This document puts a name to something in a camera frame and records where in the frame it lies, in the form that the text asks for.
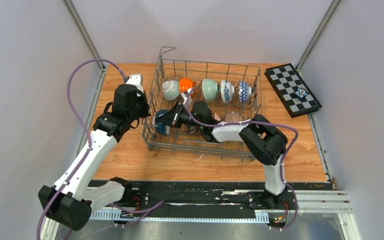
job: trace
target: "metal floor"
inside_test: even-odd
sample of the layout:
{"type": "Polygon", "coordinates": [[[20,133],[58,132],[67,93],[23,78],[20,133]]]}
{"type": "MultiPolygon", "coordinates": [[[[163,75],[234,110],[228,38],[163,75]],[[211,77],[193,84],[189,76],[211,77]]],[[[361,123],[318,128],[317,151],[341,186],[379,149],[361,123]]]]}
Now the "metal floor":
{"type": "MultiPolygon", "coordinates": [[[[95,231],[113,225],[108,220],[91,220],[70,240],[83,240],[95,231]]],[[[65,236],[67,228],[61,230],[65,236]]],[[[258,223],[202,223],[144,221],[124,229],[109,228],[88,240],[344,240],[338,215],[335,213],[304,213],[294,225],[282,232],[269,230],[258,223]]]]}

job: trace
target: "light green bowl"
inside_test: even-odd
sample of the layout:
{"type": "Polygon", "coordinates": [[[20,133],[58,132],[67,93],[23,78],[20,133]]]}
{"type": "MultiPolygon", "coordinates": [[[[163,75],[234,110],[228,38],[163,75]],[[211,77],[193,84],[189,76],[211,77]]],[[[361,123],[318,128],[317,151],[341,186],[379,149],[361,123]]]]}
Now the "light green bowl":
{"type": "Polygon", "coordinates": [[[207,102],[216,99],[217,94],[220,93],[219,84],[213,79],[204,78],[202,81],[202,94],[207,102]]]}

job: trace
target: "cable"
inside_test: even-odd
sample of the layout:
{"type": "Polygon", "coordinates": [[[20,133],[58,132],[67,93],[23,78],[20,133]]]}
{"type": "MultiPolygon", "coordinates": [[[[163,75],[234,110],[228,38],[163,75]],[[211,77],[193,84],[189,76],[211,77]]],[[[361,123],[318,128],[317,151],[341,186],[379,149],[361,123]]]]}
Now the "cable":
{"type": "Polygon", "coordinates": [[[152,207],[150,207],[148,209],[139,210],[139,211],[125,209],[125,208],[123,208],[121,206],[118,206],[118,205],[115,205],[115,204],[109,204],[109,206],[111,206],[111,207],[118,208],[118,209],[123,210],[123,211],[128,212],[128,213],[135,213],[135,214],[145,213],[145,214],[140,216],[138,219],[136,219],[136,220],[134,220],[132,222],[126,223],[126,224],[117,224],[116,223],[115,225],[111,224],[111,225],[105,226],[105,227],[103,227],[101,229],[98,229],[97,231],[91,233],[89,236],[86,236],[85,238],[82,238],[81,240],[86,240],[86,239],[88,239],[88,238],[90,238],[90,237],[92,237],[92,236],[94,236],[94,235],[96,235],[96,234],[98,234],[98,233],[100,233],[100,232],[102,232],[104,230],[110,229],[110,228],[114,228],[114,227],[117,228],[117,227],[119,227],[119,228],[124,229],[125,227],[132,226],[132,225],[138,223],[140,220],[142,220],[144,217],[146,217],[152,210],[158,208],[163,203],[164,203],[164,201],[161,200],[161,201],[157,202],[154,206],[152,206],[152,207]]]}
{"type": "Polygon", "coordinates": [[[196,122],[197,124],[201,125],[201,126],[204,126],[204,127],[209,127],[209,128],[216,128],[216,127],[223,127],[223,126],[230,126],[230,125],[246,125],[246,124],[258,124],[258,125],[263,125],[263,126],[271,126],[271,127],[277,127],[277,128],[284,128],[284,129],[289,129],[291,130],[292,132],[295,133],[295,136],[293,137],[292,141],[290,141],[290,144],[289,146],[287,146],[285,152],[283,153],[282,157],[280,158],[280,180],[282,182],[285,183],[285,185],[292,191],[292,195],[293,195],[293,198],[295,199],[295,214],[292,218],[292,221],[286,225],[285,227],[282,227],[282,228],[279,228],[279,227],[272,227],[273,229],[276,229],[276,230],[279,230],[281,231],[282,229],[287,229],[289,228],[294,222],[295,222],[295,219],[297,217],[297,214],[298,214],[298,201],[297,201],[297,195],[295,194],[295,191],[294,189],[292,188],[292,186],[286,182],[285,180],[285,176],[283,176],[283,168],[284,168],[284,160],[285,160],[285,157],[286,155],[288,154],[289,150],[291,149],[291,147],[294,145],[295,141],[297,141],[298,139],[298,131],[291,127],[291,126],[288,126],[288,125],[283,125],[283,124],[277,124],[277,123],[270,123],[270,122],[263,122],[263,121],[254,121],[254,120],[248,120],[248,121],[243,121],[243,122],[226,122],[224,124],[206,124],[206,123],[203,123],[203,122],[200,122],[199,120],[197,120],[194,115],[192,114],[190,108],[189,108],[189,101],[192,99],[191,97],[189,97],[189,95],[191,93],[194,93],[195,90],[199,87],[199,85],[196,85],[194,86],[187,98],[186,98],[186,110],[187,110],[187,113],[189,114],[190,118],[192,118],[192,120],[194,122],[196,122]]]}
{"type": "Polygon", "coordinates": [[[88,64],[88,63],[93,63],[93,62],[105,62],[105,63],[109,63],[111,65],[113,65],[117,70],[118,72],[120,72],[121,76],[123,78],[126,77],[126,75],[124,74],[124,72],[119,68],[119,66],[117,66],[114,62],[110,61],[110,60],[106,60],[106,59],[102,59],[102,58],[96,58],[96,59],[90,59],[90,60],[87,60],[87,61],[84,61],[83,63],[81,63],[79,66],[77,66],[73,72],[71,73],[70,77],[68,78],[68,83],[67,83],[67,100],[68,100],[68,105],[70,106],[72,112],[74,113],[77,121],[80,123],[81,127],[83,128],[84,132],[86,133],[86,137],[87,137],[87,141],[88,141],[88,146],[89,148],[86,150],[86,152],[84,153],[83,157],[81,158],[81,160],[78,162],[78,164],[74,167],[73,171],[70,173],[70,175],[68,175],[68,177],[66,178],[64,184],[62,184],[59,189],[56,191],[56,193],[52,196],[52,198],[49,200],[48,204],[45,206],[45,208],[43,209],[43,212],[42,214],[40,215],[40,218],[39,218],[39,222],[37,223],[37,228],[36,228],[36,239],[37,240],[41,240],[41,228],[42,228],[42,224],[44,222],[44,219],[45,219],[45,216],[46,216],[46,213],[48,212],[49,208],[51,207],[51,205],[54,203],[55,199],[57,198],[57,196],[61,193],[61,191],[64,189],[64,187],[66,186],[67,183],[70,182],[71,178],[73,177],[73,175],[77,172],[77,170],[80,168],[80,166],[83,164],[83,162],[85,161],[85,159],[88,157],[89,155],[89,152],[91,151],[91,148],[92,148],[92,137],[91,137],[91,134],[89,133],[89,129],[86,127],[85,123],[83,122],[82,118],[79,116],[79,113],[76,111],[75,107],[73,106],[73,102],[72,102],[72,99],[71,99],[71,96],[70,96],[70,88],[71,88],[71,83],[72,83],[72,80],[73,80],[73,77],[74,75],[77,73],[77,71],[83,67],[84,65],[88,64]]]}
{"type": "Polygon", "coordinates": [[[285,205],[285,213],[282,215],[282,216],[279,216],[279,217],[276,217],[274,219],[274,223],[277,224],[280,220],[287,220],[287,217],[288,217],[288,210],[289,210],[289,206],[288,206],[288,202],[285,201],[284,202],[284,205],[285,205]]]}
{"type": "Polygon", "coordinates": [[[132,198],[132,200],[135,199],[137,200],[137,204],[136,204],[136,211],[139,210],[139,206],[141,205],[141,200],[139,200],[139,197],[138,196],[135,196],[134,198],[132,198]]]}

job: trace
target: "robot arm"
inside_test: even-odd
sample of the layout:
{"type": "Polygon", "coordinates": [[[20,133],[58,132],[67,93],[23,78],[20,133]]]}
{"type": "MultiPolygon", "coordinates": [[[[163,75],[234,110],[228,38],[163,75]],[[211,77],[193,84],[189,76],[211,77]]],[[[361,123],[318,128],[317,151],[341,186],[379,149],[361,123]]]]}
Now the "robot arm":
{"type": "Polygon", "coordinates": [[[80,168],[74,173],[69,182],[65,182],[76,165],[88,150],[88,144],[75,158],[67,171],[52,187],[44,185],[39,193],[42,207],[49,203],[61,185],[66,185],[52,203],[46,216],[60,224],[78,231],[85,226],[92,213],[113,203],[130,200],[132,184],[122,178],[114,177],[107,184],[86,192],[92,176],[107,154],[121,140],[122,136],[131,128],[134,121],[149,116],[147,96],[142,87],[140,74],[130,75],[125,84],[115,90],[114,102],[106,105],[91,132],[92,147],[80,168]]]}
{"type": "MultiPolygon", "coordinates": [[[[221,143],[225,141],[244,142],[254,157],[263,164],[265,173],[265,189],[274,198],[271,202],[280,203],[285,197],[287,189],[281,176],[284,176],[280,159],[285,153],[287,137],[274,126],[249,124],[229,124],[216,121],[212,111],[204,101],[197,101],[192,106],[194,117],[205,124],[219,125],[205,127],[196,123],[182,103],[177,103],[169,112],[157,117],[156,122],[179,128],[182,124],[199,127],[199,133],[207,142],[221,143]]],[[[252,119],[243,121],[256,121],[270,123],[264,116],[257,114],[252,119]]]]}

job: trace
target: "orange bowl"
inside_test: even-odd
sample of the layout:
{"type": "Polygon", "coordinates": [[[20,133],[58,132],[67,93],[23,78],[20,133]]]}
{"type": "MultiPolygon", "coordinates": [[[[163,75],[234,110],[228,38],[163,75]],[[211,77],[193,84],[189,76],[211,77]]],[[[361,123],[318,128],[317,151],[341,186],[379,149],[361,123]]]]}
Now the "orange bowl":
{"type": "Polygon", "coordinates": [[[184,92],[188,92],[188,89],[192,89],[193,87],[195,87],[197,85],[197,83],[190,79],[190,78],[180,78],[179,80],[179,90],[181,93],[184,93],[184,92]]]}

